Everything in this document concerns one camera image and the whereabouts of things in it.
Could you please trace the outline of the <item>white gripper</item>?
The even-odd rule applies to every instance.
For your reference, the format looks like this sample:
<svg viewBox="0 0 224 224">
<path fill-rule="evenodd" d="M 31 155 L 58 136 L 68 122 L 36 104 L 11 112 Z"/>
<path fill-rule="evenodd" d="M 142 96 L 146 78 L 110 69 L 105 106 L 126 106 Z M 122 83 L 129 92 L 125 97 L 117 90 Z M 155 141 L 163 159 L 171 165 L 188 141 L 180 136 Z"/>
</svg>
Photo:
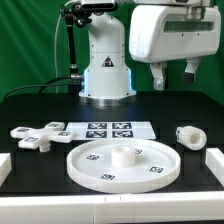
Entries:
<svg viewBox="0 0 224 224">
<path fill-rule="evenodd" d="M 216 7 L 206 7 L 203 13 L 201 20 L 190 20 L 184 7 L 140 5 L 134 9 L 129 52 L 134 60 L 151 63 L 155 90 L 165 89 L 167 63 L 162 61 L 188 58 L 182 80 L 192 84 L 200 64 L 198 57 L 217 52 L 220 12 Z"/>
</svg>

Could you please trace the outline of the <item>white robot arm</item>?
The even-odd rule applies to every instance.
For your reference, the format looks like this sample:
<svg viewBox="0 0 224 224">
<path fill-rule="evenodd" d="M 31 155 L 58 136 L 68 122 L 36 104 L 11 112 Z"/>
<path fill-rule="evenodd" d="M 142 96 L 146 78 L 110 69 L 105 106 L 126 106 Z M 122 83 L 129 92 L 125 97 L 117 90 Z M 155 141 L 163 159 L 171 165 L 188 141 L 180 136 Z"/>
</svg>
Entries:
<svg viewBox="0 0 224 224">
<path fill-rule="evenodd" d="M 127 41 L 124 26 L 109 15 L 126 2 L 136 4 Z M 97 104 L 136 95 L 125 65 L 126 49 L 133 60 L 150 65 L 153 87 L 162 91 L 169 61 L 186 60 L 183 79 L 191 83 L 200 58 L 219 47 L 221 14 L 210 0 L 81 0 L 81 9 L 89 23 L 90 64 L 80 97 Z"/>
</svg>

